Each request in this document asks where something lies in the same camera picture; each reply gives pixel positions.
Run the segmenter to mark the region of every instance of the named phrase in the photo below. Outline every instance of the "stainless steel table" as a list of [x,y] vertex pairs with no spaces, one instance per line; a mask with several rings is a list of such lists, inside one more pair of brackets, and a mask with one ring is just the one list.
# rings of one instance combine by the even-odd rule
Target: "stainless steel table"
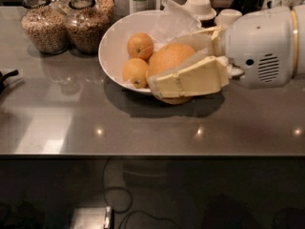
[[25,10],[0,8],[0,71],[20,74],[0,94],[1,155],[302,156],[305,80],[278,89],[234,83],[168,106],[126,91],[97,56],[37,51]]

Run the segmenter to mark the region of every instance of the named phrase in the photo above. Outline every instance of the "dark floor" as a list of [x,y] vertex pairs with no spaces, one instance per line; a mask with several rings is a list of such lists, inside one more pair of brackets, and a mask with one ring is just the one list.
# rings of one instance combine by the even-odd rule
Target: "dark floor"
[[115,229],[305,228],[296,158],[0,160],[0,177],[0,228],[69,228],[106,204]]

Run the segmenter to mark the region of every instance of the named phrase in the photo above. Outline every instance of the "orange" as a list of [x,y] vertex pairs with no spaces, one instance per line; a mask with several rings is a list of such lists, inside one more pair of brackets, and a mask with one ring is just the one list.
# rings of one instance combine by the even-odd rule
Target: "orange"
[[144,33],[133,34],[127,42],[127,52],[131,58],[147,60],[153,54],[153,40]]
[[135,88],[147,87],[146,73],[149,65],[140,58],[131,58],[125,62],[122,73],[124,81],[131,81]]
[[[182,61],[192,56],[195,50],[182,43],[172,43],[164,46],[158,52],[155,52],[149,60],[149,69],[147,71],[147,78],[166,71],[167,69],[177,67]],[[181,104],[187,102],[191,97],[178,98],[158,98],[166,103]]]

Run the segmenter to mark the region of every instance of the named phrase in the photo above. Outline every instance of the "white device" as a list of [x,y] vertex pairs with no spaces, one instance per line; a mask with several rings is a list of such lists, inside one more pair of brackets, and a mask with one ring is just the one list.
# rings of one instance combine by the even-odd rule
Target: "white device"
[[219,36],[244,87],[280,87],[305,73],[305,5],[248,13]]

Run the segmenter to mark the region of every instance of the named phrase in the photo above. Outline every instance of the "under-table area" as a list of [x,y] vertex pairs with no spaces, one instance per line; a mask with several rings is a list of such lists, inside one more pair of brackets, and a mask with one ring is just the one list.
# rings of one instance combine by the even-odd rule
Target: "under-table area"
[[19,72],[0,94],[1,228],[70,228],[107,206],[115,229],[304,228],[303,78],[168,105],[97,55],[39,52],[24,12],[0,7],[0,71]]

